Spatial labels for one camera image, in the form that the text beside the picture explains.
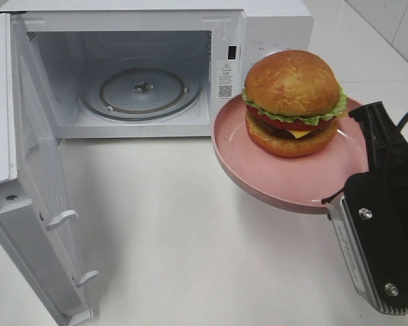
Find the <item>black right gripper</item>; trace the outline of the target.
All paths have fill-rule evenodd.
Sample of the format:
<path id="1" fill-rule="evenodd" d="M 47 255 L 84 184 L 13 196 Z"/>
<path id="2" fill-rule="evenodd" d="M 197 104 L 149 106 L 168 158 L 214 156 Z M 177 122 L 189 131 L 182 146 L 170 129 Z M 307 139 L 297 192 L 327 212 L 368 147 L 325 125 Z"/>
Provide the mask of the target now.
<path id="1" fill-rule="evenodd" d="M 398 220 L 408 242 L 408 142 L 397 136 L 386 159 L 388 141 L 396 126 L 381 101 L 352 109 L 349 116 L 362 131 L 369 170 L 385 177 L 386 189 L 396 201 Z"/>

